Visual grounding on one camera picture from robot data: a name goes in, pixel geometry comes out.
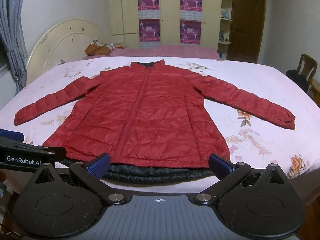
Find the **red jacket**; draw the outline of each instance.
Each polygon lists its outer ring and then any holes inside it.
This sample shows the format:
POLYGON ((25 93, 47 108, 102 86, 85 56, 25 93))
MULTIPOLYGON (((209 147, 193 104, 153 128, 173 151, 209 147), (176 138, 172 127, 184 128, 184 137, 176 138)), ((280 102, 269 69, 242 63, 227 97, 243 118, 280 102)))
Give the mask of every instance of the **red jacket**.
POLYGON ((90 161, 103 152, 112 163, 167 168, 208 167, 211 153, 230 159, 227 143, 204 108, 204 98, 293 129, 292 113, 214 78, 166 65, 131 66, 80 77, 19 110, 19 125, 73 100, 70 116, 44 145, 90 161))

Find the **metal screw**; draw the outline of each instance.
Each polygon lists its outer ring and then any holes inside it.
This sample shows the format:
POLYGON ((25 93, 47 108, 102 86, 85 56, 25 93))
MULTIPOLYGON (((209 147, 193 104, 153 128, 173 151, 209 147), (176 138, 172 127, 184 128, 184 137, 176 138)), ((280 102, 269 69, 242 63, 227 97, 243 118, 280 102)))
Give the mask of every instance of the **metal screw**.
POLYGON ((206 193, 201 193, 201 194, 198 194, 196 196, 197 200, 201 201, 201 202, 208 202, 212 199, 211 195, 209 194, 206 194, 206 193))
POLYGON ((109 195, 108 198, 113 202, 119 202, 124 199, 124 196, 119 193, 113 193, 113 194, 109 195))

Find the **curtain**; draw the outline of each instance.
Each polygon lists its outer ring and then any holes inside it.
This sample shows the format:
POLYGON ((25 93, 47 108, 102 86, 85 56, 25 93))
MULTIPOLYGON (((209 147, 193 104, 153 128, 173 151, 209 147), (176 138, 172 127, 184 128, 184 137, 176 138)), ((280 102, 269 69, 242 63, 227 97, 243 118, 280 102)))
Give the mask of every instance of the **curtain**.
POLYGON ((21 6, 22 0, 0 0, 0 37, 17 85, 16 94, 25 87, 27 81, 26 65, 17 46, 21 6))

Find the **shelf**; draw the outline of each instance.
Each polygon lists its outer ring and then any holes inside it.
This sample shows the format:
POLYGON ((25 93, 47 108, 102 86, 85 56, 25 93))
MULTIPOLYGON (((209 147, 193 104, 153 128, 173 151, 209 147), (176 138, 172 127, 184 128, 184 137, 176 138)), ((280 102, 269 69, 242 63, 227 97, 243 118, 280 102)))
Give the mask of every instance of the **shelf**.
POLYGON ((230 44, 230 41, 218 41, 219 44, 230 44))
POLYGON ((220 17, 220 19, 221 19, 221 20, 225 20, 225 21, 229 21, 229 22, 232 22, 232 20, 231 20, 231 19, 227 19, 227 18, 222 18, 222 17, 220 17))

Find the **blue object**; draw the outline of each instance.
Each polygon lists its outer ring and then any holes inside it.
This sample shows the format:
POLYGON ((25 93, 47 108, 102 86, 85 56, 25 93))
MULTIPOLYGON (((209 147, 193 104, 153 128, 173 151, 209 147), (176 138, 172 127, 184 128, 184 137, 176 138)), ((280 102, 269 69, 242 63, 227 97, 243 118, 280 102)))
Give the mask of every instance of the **blue object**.
POLYGON ((5 137, 10 140, 15 140, 18 142, 24 141, 24 135, 23 135, 23 133, 20 133, 20 132, 14 132, 14 131, 0 129, 0 136, 5 137))
POLYGON ((226 19, 229 19, 229 13, 228 13, 228 10, 226 10, 225 12, 224 12, 224 15, 223 15, 226 19))
POLYGON ((107 153, 103 153, 84 166, 89 174, 97 179, 102 179, 103 175, 109 170, 110 156, 107 153))
POLYGON ((236 166, 220 157, 217 154, 211 154, 209 157, 209 169, 218 179, 223 179, 235 170, 236 166))

